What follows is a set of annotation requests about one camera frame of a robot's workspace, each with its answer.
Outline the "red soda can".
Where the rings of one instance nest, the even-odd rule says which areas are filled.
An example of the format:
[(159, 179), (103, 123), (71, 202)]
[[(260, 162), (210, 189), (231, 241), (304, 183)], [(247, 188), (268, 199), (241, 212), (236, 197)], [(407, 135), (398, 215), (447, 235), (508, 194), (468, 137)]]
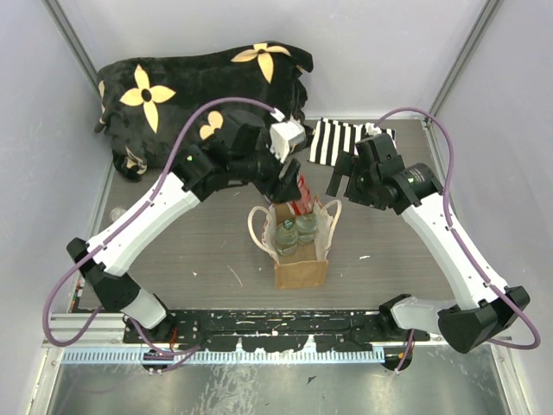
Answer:
[(301, 197), (297, 201), (291, 201), (289, 203), (289, 206), (295, 216), (310, 214), (313, 211), (314, 203), (310, 187), (307, 184), (307, 180), (304, 174), (300, 174), (297, 184), (301, 193)]

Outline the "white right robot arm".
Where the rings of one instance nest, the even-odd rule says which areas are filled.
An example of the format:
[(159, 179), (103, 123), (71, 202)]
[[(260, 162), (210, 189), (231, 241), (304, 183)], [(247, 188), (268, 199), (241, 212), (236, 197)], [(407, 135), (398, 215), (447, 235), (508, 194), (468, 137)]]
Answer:
[(405, 166), (387, 134), (365, 137), (350, 154), (341, 151), (327, 187), (336, 195), (343, 177), (345, 196), (371, 208), (393, 210), (418, 235), (453, 292), (450, 301), (402, 295), (385, 303), (382, 336), (396, 341), (409, 329), (440, 335), (466, 354), (509, 329), (530, 303), (522, 286), (511, 287), (483, 258), (461, 223), (450, 214), (443, 187), (424, 163)]

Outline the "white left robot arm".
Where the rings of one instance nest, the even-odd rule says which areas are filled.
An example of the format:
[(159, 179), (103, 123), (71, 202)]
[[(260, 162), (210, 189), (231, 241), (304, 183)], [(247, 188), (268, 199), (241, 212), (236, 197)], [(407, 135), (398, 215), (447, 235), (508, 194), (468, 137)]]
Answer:
[(213, 193), (252, 184), (275, 203), (298, 201), (300, 164), (291, 157), (306, 140), (294, 119), (265, 126), (236, 110), (204, 138), (184, 143), (165, 176), (119, 219), (89, 240), (73, 239), (67, 251), (104, 310), (122, 312), (153, 342), (165, 342), (175, 320), (155, 295), (128, 273), (138, 255), (169, 225)]

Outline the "burlap canvas tote bag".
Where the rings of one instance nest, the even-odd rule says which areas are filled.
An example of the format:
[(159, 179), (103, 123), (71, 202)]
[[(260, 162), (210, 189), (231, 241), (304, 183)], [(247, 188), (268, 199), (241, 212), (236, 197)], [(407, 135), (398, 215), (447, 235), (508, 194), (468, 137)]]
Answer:
[(317, 219), (315, 239), (299, 244), (288, 256), (278, 253), (274, 241), (277, 226), (293, 219), (288, 205), (255, 206), (247, 218), (247, 227), (253, 243), (273, 260), (274, 284), (277, 289), (301, 289), (323, 286), (326, 282), (327, 256), (332, 246), (334, 231), (342, 211), (342, 202), (334, 199), (323, 205), (314, 199)]

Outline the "glass soda water bottle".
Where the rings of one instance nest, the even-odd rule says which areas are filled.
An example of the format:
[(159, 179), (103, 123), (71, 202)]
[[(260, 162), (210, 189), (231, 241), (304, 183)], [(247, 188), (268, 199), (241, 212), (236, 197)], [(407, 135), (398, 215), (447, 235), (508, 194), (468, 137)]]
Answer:
[(298, 232), (298, 243), (307, 245), (315, 239), (318, 229), (317, 217), (314, 212), (296, 217), (296, 230)]

